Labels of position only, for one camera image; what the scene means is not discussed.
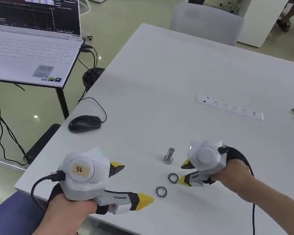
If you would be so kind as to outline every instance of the blue jeans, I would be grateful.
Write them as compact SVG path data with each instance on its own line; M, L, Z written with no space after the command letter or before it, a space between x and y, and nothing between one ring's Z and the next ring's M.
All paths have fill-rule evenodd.
M29 195L16 192L0 204L0 235L31 235L43 215Z

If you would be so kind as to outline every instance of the person's arm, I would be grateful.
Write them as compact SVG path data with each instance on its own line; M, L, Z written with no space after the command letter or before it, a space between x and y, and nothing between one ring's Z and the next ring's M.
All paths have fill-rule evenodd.
M294 235L294 200L252 177L242 161L230 160L212 179L221 181L242 199L255 203L288 234Z
M84 219L97 210L94 200L73 202L64 194L53 198L33 235L74 235Z

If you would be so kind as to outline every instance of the black object on floor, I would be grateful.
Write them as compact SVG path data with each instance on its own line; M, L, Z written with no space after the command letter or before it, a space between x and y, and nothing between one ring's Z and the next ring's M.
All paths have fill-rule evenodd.
M290 25L287 23L282 23L280 20L276 21L277 25L280 27L280 29L284 32L288 32L290 29Z
M24 156L24 161L27 161L31 164L38 154L43 150L52 136L56 133L56 131L60 128L60 124L53 124L40 138L37 142L31 147L31 149Z
M188 0L188 3L203 5L205 0Z
M102 75L104 70L104 68L94 68L89 69L87 72L84 73L82 79L86 91L88 91L93 86L93 84L98 80L100 75Z

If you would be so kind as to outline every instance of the number label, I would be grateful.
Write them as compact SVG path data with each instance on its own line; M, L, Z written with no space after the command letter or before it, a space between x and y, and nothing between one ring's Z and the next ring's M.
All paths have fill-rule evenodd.
M77 166L77 167L76 167L76 171L77 171L77 172L83 172L83 167L81 167L81 166Z
M83 164L75 163L72 165L71 173L81 177L88 177L90 168Z

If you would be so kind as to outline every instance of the metal washer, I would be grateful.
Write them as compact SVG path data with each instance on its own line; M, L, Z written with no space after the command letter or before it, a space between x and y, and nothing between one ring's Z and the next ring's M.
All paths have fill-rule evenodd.
M160 195L159 190L163 190L165 193L163 195ZM168 195L167 189L163 186L157 187L155 193L156 193L156 196L159 198L165 198Z
M173 180L171 179L171 176L174 176L174 177L176 178L176 180L173 181ZM170 173L170 174L168 175L168 181L169 181L171 184L174 184L174 185L175 185L175 184L178 182L178 180L179 180L179 177L178 177L177 174L175 174L175 173Z

